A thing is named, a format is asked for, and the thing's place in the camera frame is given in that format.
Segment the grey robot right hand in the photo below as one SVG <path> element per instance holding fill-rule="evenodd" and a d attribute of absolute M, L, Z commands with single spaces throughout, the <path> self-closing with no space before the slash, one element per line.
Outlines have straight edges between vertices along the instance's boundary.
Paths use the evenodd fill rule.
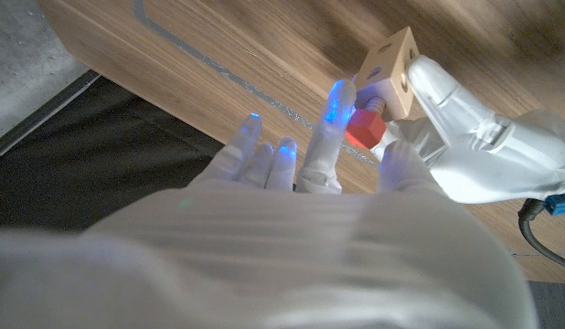
<path fill-rule="evenodd" d="M 334 85 L 302 168 L 252 114 L 185 188 L 80 234 L 0 230 L 0 328 L 537 327 L 506 247 L 410 144 L 387 147 L 376 193 L 339 193 L 355 99 Z"/>

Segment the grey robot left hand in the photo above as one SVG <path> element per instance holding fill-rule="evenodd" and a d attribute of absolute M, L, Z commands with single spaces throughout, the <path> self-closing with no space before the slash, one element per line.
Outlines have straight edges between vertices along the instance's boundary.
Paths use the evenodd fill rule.
<path fill-rule="evenodd" d="M 499 115 L 425 56 L 406 77 L 425 115 L 388 123 L 373 149 L 381 185 L 427 176 L 462 204 L 565 193 L 565 120 L 556 112 Z"/>

